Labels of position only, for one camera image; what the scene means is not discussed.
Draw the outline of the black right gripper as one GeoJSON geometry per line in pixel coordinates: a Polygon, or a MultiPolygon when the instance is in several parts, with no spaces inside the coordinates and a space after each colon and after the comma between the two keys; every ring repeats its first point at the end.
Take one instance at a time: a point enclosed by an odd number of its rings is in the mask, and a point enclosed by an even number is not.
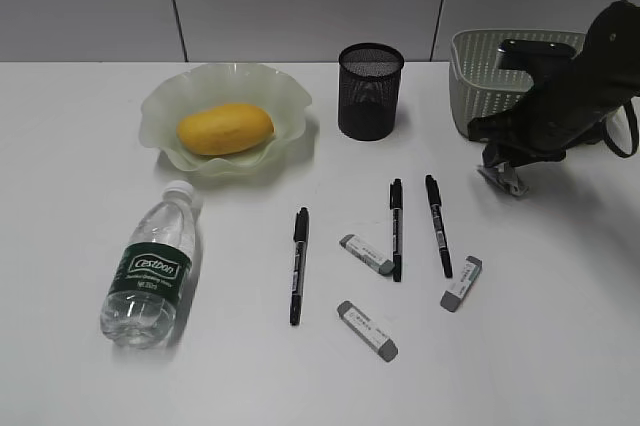
{"type": "Polygon", "coordinates": [[[499,67],[527,72],[533,86],[510,109],[474,118],[468,138],[487,145],[480,173],[490,181],[517,181],[514,166],[556,162],[618,109],[618,50],[586,41],[580,53],[566,44],[507,39],[499,67]]]}

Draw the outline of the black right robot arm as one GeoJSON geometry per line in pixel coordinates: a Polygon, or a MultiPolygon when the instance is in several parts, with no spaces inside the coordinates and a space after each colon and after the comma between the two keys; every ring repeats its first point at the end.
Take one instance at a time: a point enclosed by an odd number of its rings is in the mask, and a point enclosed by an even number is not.
{"type": "Polygon", "coordinates": [[[506,39],[499,68],[524,71],[532,87],[508,110],[468,124],[483,141],[482,171],[505,176],[517,167],[559,162],[567,150],[603,141],[621,158],[636,154],[639,127],[639,9],[616,1],[592,22],[582,48],[506,39]]]}

